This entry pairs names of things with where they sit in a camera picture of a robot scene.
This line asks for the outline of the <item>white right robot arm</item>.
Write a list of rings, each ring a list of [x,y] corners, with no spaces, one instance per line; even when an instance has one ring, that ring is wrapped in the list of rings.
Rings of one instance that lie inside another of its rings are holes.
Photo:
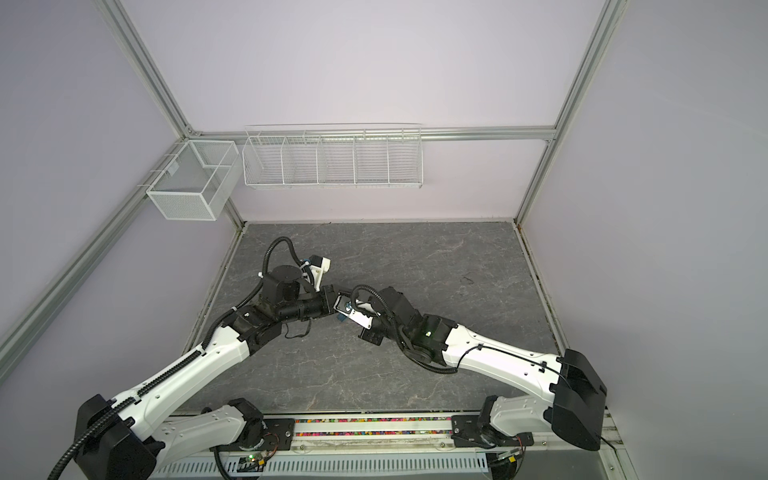
[[[331,308],[360,325],[362,339],[373,344],[389,339],[425,370],[444,375],[468,370],[523,392],[521,399],[488,397],[479,430],[512,437],[547,426],[572,446],[600,449],[608,389],[581,352],[555,355],[493,340],[449,318],[419,312],[392,287],[376,291],[358,285],[339,293]]]

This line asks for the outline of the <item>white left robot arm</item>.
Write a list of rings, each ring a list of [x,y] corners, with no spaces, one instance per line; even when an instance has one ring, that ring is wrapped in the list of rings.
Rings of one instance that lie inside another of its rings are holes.
[[[75,462],[89,479],[147,479],[157,469],[204,450],[234,445],[278,449],[263,413],[237,398],[180,421],[174,411],[232,366],[277,338],[284,324],[332,313],[338,295],[322,283],[327,258],[265,271],[256,302],[231,308],[200,344],[142,383],[106,399],[96,395],[77,414],[75,438],[50,473]]]

